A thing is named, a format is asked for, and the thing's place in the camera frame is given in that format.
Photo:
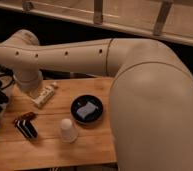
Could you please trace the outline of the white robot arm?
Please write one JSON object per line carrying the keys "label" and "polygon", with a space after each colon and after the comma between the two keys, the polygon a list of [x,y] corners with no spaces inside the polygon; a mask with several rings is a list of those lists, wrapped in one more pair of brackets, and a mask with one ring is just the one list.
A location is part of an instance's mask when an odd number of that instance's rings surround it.
{"label": "white robot arm", "polygon": [[0,64],[28,94],[43,69],[112,77],[119,171],[193,171],[193,75],[165,44],[111,38],[41,46],[32,32],[19,30],[0,43]]}

